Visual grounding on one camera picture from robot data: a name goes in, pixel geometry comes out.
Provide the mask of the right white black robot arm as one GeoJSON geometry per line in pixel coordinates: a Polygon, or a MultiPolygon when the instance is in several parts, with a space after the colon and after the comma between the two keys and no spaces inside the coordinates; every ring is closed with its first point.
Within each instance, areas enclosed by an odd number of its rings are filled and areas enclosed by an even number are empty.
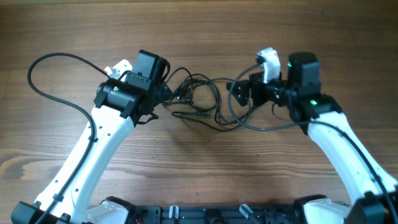
{"type": "Polygon", "coordinates": [[[299,223],[397,223],[397,180],[388,174],[357,138],[341,106],[321,93],[320,64],[311,52],[288,56],[287,79],[282,79],[277,52],[264,49],[257,63],[227,84],[228,97],[241,106],[258,108],[273,102],[287,107],[292,123],[299,126],[325,153],[345,185],[350,205],[323,195],[295,201],[299,223]]]}

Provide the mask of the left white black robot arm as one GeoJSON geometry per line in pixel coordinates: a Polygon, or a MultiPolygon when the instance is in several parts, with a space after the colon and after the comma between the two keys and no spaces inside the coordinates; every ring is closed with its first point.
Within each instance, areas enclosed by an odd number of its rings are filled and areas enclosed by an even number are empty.
{"type": "Polygon", "coordinates": [[[88,208],[90,198],[116,149],[149,115],[156,119],[154,108],[171,91],[165,83],[169,62],[140,50],[134,65],[121,62],[107,68],[107,80],[96,91],[90,113],[80,106],[40,91],[32,82],[33,68],[27,81],[38,94],[80,111],[88,124],[64,165],[40,193],[35,202],[19,202],[14,208],[13,223],[134,223],[135,206],[119,198],[109,197],[100,205],[88,208]]]}

